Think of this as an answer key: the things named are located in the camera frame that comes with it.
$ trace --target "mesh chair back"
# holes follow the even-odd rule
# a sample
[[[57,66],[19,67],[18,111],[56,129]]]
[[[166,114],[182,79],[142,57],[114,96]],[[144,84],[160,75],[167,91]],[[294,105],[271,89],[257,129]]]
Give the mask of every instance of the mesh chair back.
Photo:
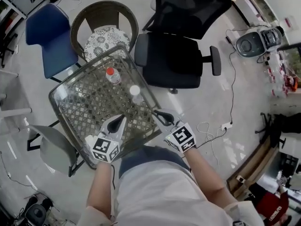
[[[84,8],[75,18],[71,26],[71,44],[77,54],[85,59],[84,50],[78,43],[77,36],[80,25],[87,21],[92,32],[96,28],[115,25],[119,28],[119,13],[126,17],[131,25],[132,37],[130,41],[130,51],[132,50],[138,36],[138,23],[132,11],[125,5],[116,1],[100,1]]]
[[[231,7],[231,0],[156,0],[151,32],[201,39],[212,23]]]
[[[26,43],[43,46],[68,30],[70,25],[67,15],[49,3],[26,20]]]

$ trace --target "white shirt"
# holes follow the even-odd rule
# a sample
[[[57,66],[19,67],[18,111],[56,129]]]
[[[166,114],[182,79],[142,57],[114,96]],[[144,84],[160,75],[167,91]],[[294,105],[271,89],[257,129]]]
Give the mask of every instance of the white shirt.
[[[250,201],[221,209],[207,200],[192,175],[168,161],[152,161],[127,171],[116,188],[115,222],[87,207],[78,226],[263,226]]]

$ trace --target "plastic bottle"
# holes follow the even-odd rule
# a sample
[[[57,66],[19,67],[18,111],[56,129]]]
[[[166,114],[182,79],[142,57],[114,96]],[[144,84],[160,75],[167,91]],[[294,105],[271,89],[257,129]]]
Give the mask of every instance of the plastic bottle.
[[[133,103],[136,105],[141,105],[141,103],[143,102],[143,97],[140,94],[140,88],[137,85],[133,85],[130,88],[130,93],[133,96]]]
[[[109,80],[109,82],[111,82],[114,85],[117,85],[121,82],[121,77],[119,72],[112,67],[107,68],[105,77]]]

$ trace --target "metal lattice table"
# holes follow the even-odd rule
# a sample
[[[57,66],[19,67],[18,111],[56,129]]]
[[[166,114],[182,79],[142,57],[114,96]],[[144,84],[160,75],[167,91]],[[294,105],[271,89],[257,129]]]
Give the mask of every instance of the metal lattice table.
[[[106,79],[107,67],[119,71],[120,84],[113,85]],[[144,101],[140,105],[132,101],[129,93],[132,85],[141,89]],[[78,69],[49,93],[49,100],[69,139],[93,169],[98,161],[93,158],[85,137],[97,136],[108,118],[118,114],[127,118],[117,158],[160,134],[151,116],[153,110],[160,108],[159,104],[123,46],[106,51]]]

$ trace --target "shelf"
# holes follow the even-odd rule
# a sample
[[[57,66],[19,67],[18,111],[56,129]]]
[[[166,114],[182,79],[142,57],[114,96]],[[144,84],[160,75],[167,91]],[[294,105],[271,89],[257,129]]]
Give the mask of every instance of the shelf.
[[[8,26],[8,28],[5,31],[5,34],[8,35],[9,32],[13,29],[13,27],[20,21],[20,19],[22,19],[23,16],[21,16],[21,14],[19,14],[17,17],[14,18],[13,22]]]
[[[0,0],[5,2],[8,5],[8,8],[13,9],[15,12],[17,12],[22,18],[26,19],[25,14],[23,14],[16,6],[14,6],[9,0]]]
[[[7,9],[3,10],[1,13],[0,13],[0,21],[2,21],[5,16],[9,13],[9,11],[11,10],[10,7],[8,7]]]

